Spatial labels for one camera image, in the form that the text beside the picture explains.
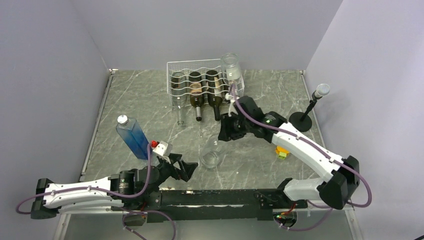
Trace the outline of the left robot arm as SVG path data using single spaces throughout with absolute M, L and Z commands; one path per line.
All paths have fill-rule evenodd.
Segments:
M 137 210 L 168 178 L 188 182 L 199 166 L 197 162 L 185 162 L 177 153 L 171 153 L 169 161 L 162 157 L 157 159 L 157 166 L 123 170 L 94 181 L 59 184 L 41 178 L 36 185 L 30 217 L 33 220 L 51 219 L 61 212 L 100 206 Z

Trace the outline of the dark wine bottle front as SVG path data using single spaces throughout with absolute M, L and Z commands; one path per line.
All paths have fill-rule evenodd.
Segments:
M 203 84 L 201 74 L 193 71 L 189 74 L 190 81 L 190 104 L 195 109 L 195 119 L 200 122 L 202 120 L 201 106 L 204 104 Z

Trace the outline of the blue square glass bottle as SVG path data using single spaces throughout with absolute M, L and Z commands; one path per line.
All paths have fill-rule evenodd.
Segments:
M 135 118 L 127 115 L 117 117 L 116 131 L 137 159 L 147 160 L 152 152 L 149 141 Z

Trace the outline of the clear glass bottle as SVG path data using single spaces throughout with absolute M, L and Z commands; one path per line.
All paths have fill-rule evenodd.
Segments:
M 174 72 L 171 77 L 171 94 L 174 109 L 177 115 L 177 124 L 185 128 L 186 112 L 184 107 L 187 103 L 187 77 L 183 72 Z

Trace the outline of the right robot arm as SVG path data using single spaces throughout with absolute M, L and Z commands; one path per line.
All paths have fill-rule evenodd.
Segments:
M 284 180 L 280 185 L 282 190 L 276 193 L 279 206 L 288 208 L 298 200 L 319 200 L 330 208 L 341 210 L 349 204 L 360 183 L 356 158 L 342 157 L 325 149 L 274 111 L 263 113 L 251 97 L 233 97 L 226 93 L 225 99 L 230 104 L 228 113 L 221 115 L 220 141 L 235 141 L 253 134 L 288 150 L 318 174 L 313 179 Z

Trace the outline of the clear bottle silver cap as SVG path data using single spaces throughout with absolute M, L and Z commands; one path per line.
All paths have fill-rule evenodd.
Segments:
M 218 136 L 211 135 L 200 152 L 199 160 L 207 169 L 216 168 L 225 158 L 224 144 Z
M 235 53 L 226 53 L 221 57 L 222 71 L 225 73 L 228 83 L 240 84 L 242 81 L 242 72 L 239 57 Z

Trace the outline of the clear bottle silver cap front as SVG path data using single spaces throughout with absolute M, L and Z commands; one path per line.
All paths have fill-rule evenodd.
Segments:
M 225 158 L 224 144 L 218 136 L 211 135 L 200 152 L 199 160 L 207 169 L 216 168 Z

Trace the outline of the dark wine bottle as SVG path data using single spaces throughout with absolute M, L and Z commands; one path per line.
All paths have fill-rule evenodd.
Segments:
M 219 121 L 221 119 L 220 105 L 223 101 L 219 74 L 216 70 L 209 70 L 205 78 L 208 86 L 207 102 L 213 108 L 214 119 Z
M 195 119 L 200 122 L 202 120 L 201 106 L 204 104 L 203 84 L 201 74 L 193 71 L 189 74 L 190 81 L 190 104 L 195 109 Z

